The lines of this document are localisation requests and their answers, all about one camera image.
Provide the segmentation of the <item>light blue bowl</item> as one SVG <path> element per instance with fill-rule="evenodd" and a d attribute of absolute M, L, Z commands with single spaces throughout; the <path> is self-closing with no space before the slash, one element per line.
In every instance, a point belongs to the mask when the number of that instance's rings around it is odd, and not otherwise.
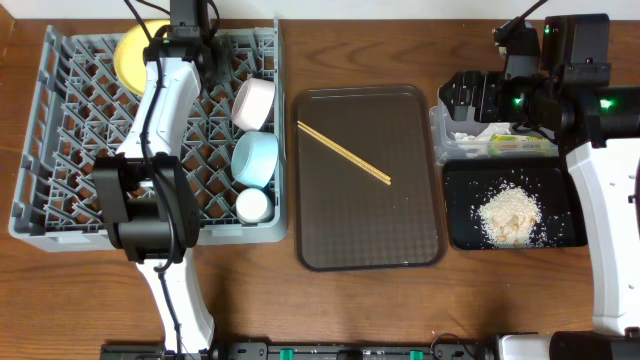
<path fill-rule="evenodd" d="M 278 140 L 273 133 L 245 132 L 235 145 L 231 172 L 235 181 L 252 188 L 264 188 L 278 162 Z"/>

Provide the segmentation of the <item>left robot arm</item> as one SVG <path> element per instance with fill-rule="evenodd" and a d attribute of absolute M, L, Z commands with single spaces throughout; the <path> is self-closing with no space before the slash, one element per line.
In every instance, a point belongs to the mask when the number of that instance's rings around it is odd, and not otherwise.
<path fill-rule="evenodd" d="M 116 47 L 118 80 L 141 100 L 115 154 L 92 170 L 104 227 L 145 278 L 164 326 L 164 358 L 207 359 L 214 319 L 194 265 L 200 207 L 180 154 L 203 82 L 215 74 L 211 35 L 198 25 L 142 23 Z"/>

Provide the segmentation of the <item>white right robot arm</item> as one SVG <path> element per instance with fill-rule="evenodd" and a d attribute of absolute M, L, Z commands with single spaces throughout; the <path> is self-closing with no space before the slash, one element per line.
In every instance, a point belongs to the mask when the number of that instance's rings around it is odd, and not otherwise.
<path fill-rule="evenodd" d="M 604 13 L 523 17 L 493 31 L 500 72 L 464 71 L 438 91 L 456 121 L 547 129 L 574 182 L 594 283 L 589 331 L 500 335 L 482 359 L 635 359 L 639 355 L 639 91 L 610 83 Z"/>

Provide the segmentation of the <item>rice food scraps pile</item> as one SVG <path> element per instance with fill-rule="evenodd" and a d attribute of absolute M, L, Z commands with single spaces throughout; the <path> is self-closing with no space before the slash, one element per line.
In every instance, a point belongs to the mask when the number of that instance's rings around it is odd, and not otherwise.
<path fill-rule="evenodd" d="M 470 216 L 477 222 L 473 228 L 493 247 L 536 248 L 549 244 L 540 201 L 512 182 L 490 186 L 480 196 L 480 204 L 470 206 Z"/>

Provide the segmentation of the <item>small white cup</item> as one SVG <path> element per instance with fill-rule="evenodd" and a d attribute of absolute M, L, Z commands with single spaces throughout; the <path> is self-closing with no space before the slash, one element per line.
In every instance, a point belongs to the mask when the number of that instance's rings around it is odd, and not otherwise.
<path fill-rule="evenodd" d="M 241 222 L 256 224 L 272 219 L 274 206 L 267 195 L 260 189 L 247 188 L 236 199 L 236 214 Z"/>

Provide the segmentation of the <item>pink white bowl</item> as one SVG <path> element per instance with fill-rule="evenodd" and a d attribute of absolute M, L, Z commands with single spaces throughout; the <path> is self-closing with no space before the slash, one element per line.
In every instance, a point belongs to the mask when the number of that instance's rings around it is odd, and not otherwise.
<path fill-rule="evenodd" d="M 274 82 L 248 78 L 240 87 L 232 107 L 232 121 L 241 130 L 259 131 L 265 123 L 276 95 Z"/>

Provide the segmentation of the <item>yellow orange snack wrapper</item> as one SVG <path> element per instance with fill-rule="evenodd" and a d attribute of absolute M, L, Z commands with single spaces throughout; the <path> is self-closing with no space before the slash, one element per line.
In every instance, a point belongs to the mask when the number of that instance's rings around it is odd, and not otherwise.
<path fill-rule="evenodd" d="M 554 145 L 548 140 L 523 135 L 494 134 L 488 143 L 490 156 L 507 156 L 516 153 L 552 154 Z"/>

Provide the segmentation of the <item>yellow round plate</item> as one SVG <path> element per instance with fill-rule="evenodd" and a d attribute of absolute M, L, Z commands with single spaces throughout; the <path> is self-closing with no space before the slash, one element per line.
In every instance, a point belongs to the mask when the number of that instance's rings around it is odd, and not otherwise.
<path fill-rule="evenodd" d="M 127 31 L 114 53 L 114 67 L 120 83 L 135 95 L 142 96 L 147 84 L 143 51 L 149 40 L 141 25 Z"/>

